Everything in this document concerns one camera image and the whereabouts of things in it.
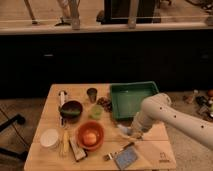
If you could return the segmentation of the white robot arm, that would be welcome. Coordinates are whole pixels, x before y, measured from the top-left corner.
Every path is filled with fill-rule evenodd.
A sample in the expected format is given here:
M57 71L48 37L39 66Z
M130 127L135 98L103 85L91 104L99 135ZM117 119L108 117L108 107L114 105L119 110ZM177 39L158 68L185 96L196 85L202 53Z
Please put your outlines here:
M140 139L156 121L167 123L200 144L213 150L213 124L177 111L171 107L171 99L165 93L145 98L130 127L118 124L125 138Z

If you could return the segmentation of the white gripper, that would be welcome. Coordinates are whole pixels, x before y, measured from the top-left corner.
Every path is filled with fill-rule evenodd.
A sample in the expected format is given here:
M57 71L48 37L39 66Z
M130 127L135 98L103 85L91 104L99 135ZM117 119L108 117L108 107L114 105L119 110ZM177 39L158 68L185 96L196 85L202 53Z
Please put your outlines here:
M130 128L123 126L121 124L117 125L118 129L124 134L130 134L130 136L126 136L129 140L142 140L144 132L142 131L142 127L139 124L132 123Z

